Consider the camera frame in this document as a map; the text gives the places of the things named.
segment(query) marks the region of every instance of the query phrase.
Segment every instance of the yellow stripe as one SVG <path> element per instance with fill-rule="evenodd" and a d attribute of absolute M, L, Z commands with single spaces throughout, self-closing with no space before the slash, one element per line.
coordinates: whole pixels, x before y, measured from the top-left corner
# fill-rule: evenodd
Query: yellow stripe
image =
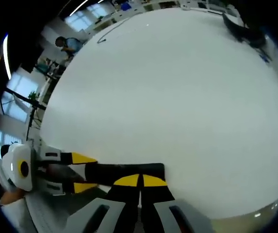
<path fill-rule="evenodd" d="M 86 164 L 91 162 L 96 162 L 95 159 L 72 152 L 72 161 L 73 164 Z"/>
<path fill-rule="evenodd" d="M 96 186 L 96 183 L 74 183 L 74 193 L 80 193 Z"/>
<path fill-rule="evenodd" d="M 143 180 L 144 180 L 144 187 L 167 186 L 166 181 L 163 181 L 162 179 L 154 176 L 143 175 Z"/>
<path fill-rule="evenodd" d="M 126 176 L 115 181 L 114 185 L 136 187 L 138 184 L 138 178 L 139 178 L 139 174 Z"/>

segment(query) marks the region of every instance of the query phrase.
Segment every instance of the table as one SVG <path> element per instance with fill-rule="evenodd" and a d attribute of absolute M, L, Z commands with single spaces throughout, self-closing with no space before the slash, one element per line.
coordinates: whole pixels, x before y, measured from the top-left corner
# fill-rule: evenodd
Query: table
<path fill-rule="evenodd" d="M 41 137 L 100 163 L 165 164 L 210 218 L 278 199 L 278 78 L 222 17 L 164 9 L 96 34 L 60 78 Z"/>

